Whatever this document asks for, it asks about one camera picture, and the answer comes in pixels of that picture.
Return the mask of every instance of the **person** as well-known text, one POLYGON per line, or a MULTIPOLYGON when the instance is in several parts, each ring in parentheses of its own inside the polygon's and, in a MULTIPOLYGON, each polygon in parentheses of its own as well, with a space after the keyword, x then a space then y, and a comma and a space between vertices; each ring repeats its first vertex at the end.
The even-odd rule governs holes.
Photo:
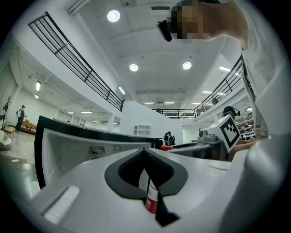
POLYGON ((168 131, 167 133, 165 133, 164 135, 164 142, 166 146, 174 146, 175 143, 175 137, 174 135, 172 136, 171 132, 168 131))
MULTIPOLYGON (((240 42, 244 63, 241 80, 253 111, 256 140, 266 139, 268 128, 255 101, 274 78, 289 74, 289 58, 264 16, 245 0, 223 4, 218 0, 183 0, 172 8, 166 25, 177 39, 210 41, 224 35, 240 42)), ((236 145, 234 154, 255 142, 236 145)))
POLYGON ((21 109, 19 110, 19 112, 20 112, 20 117, 18 117, 18 119, 17 119, 17 125, 16 125, 16 132, 17 132, 17 133, 20 133, 20 128, 21 128, 21 125, 22 125, 23 119, 24 119, 24 117, 26 117, 25 112, 24 112, 24 109, 25 109, 25 106, 22 105, 22 106, 21 106, 21 109))

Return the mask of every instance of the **person in black clothing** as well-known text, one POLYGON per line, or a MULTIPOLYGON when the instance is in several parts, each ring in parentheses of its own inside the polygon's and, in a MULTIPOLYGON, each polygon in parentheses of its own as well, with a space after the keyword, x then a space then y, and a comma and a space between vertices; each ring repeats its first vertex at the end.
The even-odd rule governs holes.
POLYGON ((165 135, 164 135, 164 141, 165 141, 165 145, 166 146, 174 146, 175 145, 175 137, 172 136, 171 132, 168 131, 165 135))
POLYGON ((18 118, 17 125, 16 125, 16 132, 20 133, 20 127, 22 125, 24 117, 26 117, 24 113, 25 106, 22 105, 20 111, 20 117, 18 118))

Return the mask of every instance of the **red object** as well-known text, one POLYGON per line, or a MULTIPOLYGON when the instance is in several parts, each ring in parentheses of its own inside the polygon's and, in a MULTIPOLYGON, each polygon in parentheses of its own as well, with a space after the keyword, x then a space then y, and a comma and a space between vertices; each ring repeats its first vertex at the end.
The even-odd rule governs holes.
POLYGON ((168 150, 171 150, 171 149, 173 149, 172 146, 161 146, 161 150, 162 151, 168 151, 168 150))
POLYGON ((150 180, 145 206, 147 210, 153 214, 156 214, 156 209, 158 207, 158 193, 154 183, 150 180))

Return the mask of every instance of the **recessed ceiling light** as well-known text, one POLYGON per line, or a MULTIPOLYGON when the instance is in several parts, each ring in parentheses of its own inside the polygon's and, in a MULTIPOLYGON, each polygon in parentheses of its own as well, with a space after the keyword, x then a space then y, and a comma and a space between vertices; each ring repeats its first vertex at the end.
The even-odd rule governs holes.
POLYGON ((192 63, 189 62, 189 61, 186 61, 186 62, 183 64, 183 69, 184 69, 184 70, 188 70, 188 69, 191 68, 191 66, 192 66, 192 63))
POLYGON ((137 66, 137 64, 131 64, 131 65, 129 66, 129 68, 130 68, 130 70, 133 71, 133 72, 136 72, 136 71, 138 70, 138 66, 137 66))
POLYGON ((223 71, 227 71, 227 72, 229 72, 229 71, 230 71, 230 69, 227 69, 227 68, 225 68, 225 67, 222 67, 222 66, 220 66, 220 67, 219 67, 219 69, 220 69, 220 70, 223 70, 223 71))
POLYGON ((121 91, 121 93, 122 93, 123 95, 125 95, 125 92, 122 90, 121 87, 119 87, 119 90, 121 91))
POLYGON ((120 19, 120 13, 116 10, 112 10, 107 14, 107 18, 110 22, 115 23, 120 19))
POLYGON ((36 87, 35 88, 36 88, 37 91, 40 91, 40 82, 38 82, 38 81, 36 82, 36 87))

